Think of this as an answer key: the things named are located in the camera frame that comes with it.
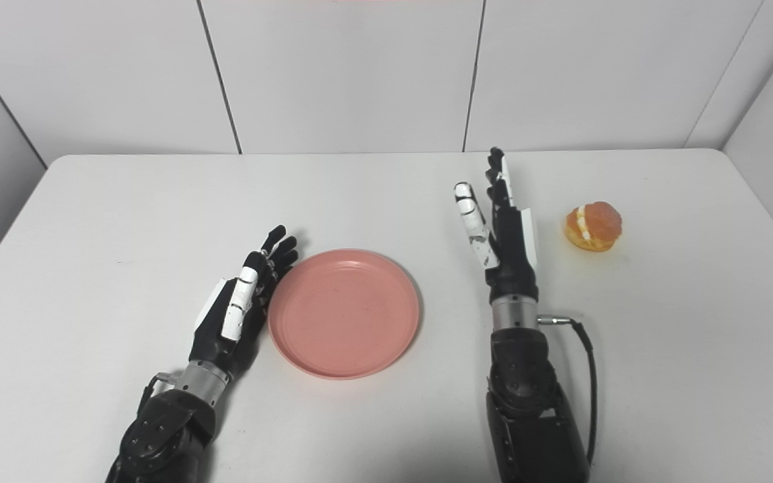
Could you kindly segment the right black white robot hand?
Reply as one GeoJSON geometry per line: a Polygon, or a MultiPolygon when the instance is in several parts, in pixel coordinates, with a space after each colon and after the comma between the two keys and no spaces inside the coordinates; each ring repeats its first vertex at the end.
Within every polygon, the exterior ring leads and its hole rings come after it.
{"type": "Polygon", "coordinates": [[[490,287],[490,300],[502,297],[527,297],[539,300],[537,277],[527,253],[525,224],[513,202],[513,190],[505,153],[491,147],[485,171],[491,202],[491,222],[482,214],[473,186],[459,182],[454,186],[454,201],[464,224],[470,248],[484,271],[490,287]]]}

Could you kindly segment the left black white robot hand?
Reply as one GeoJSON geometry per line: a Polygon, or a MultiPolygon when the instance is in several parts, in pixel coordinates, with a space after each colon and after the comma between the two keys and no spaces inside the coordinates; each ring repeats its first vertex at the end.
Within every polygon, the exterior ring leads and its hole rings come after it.
{"type": "Polygon", "coordinates": [[[197,320],[189,361],[213,364],[232,379],[248,370],[273,294],[299,259],[297,245],[279,224],[248,254],[237,277],[219,282],[197,320]]]}

